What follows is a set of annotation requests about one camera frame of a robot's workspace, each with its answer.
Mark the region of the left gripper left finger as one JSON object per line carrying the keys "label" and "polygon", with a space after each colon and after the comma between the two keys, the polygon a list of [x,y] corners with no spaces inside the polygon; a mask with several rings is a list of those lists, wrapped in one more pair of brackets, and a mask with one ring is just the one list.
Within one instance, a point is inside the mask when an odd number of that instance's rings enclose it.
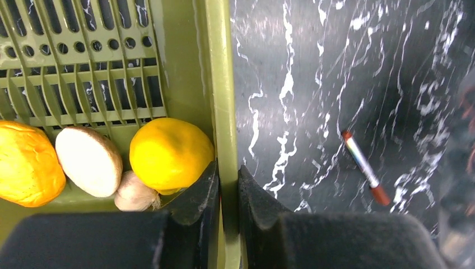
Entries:
{"label": "left gripper left finger", "polygon": [[1,248],[2,268],[216,268],[220,189],[211,162],[156,211],[36,214]]}

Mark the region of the small orange toy fruit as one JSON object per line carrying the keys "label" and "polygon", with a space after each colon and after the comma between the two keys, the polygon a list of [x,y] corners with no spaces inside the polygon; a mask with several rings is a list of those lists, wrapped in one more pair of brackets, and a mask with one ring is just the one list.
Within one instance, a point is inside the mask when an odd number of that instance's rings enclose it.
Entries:
{"label": "small orange toy fruit", "polygon": [[40,207],[57,198],[66,177],[44,131],[1,120],[1,198]]}

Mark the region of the yellow toy lemon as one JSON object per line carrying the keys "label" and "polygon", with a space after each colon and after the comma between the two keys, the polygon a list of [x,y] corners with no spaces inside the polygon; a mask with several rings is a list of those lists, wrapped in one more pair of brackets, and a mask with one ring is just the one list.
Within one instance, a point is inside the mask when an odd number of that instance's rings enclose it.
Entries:
{"label": "yellow toy lemon", "polygon": [[166,196],[190,187],[214,160],[209,137],[197,126],[175,118],[146,123],[129,147],[129,161],[136,176]]}

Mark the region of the clear zip top bag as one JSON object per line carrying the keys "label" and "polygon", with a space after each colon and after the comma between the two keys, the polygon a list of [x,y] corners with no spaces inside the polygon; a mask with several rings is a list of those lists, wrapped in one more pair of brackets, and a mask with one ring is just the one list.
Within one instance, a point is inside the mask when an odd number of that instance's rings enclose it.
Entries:
{"label": "clear zip top bag", "polygon": [[461,81],[443,155],[439,251],[449,268],[474,268],[474,70]]}

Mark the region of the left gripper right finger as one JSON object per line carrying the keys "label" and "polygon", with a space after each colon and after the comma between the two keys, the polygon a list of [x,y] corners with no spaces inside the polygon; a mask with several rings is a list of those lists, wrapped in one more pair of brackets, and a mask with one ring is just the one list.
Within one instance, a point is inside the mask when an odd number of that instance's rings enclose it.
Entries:
{"label": "left gripper right finger", "polygon": [[411,215],[290,211],[238,172],[244,268],[445,268]]}

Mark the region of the olive green plastic basket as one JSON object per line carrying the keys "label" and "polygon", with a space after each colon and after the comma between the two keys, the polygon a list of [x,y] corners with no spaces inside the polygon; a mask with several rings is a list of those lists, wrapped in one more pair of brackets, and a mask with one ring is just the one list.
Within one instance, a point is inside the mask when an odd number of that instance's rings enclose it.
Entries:
{"label": "olive green plastic basket", "polygon": [[[216,268],[239,268],[222,227],[221,179],[235,171],[228,1],[2,1],[1,120],[36,127],[53,147],[66,127],[89,127],[131,168],[130,142],[146,123],[176,118],[213,142],[220,218]],[[1,200],[1,248],[36,214],[120,212],[113,195],[94,197],[69,178],[40,207]]]}

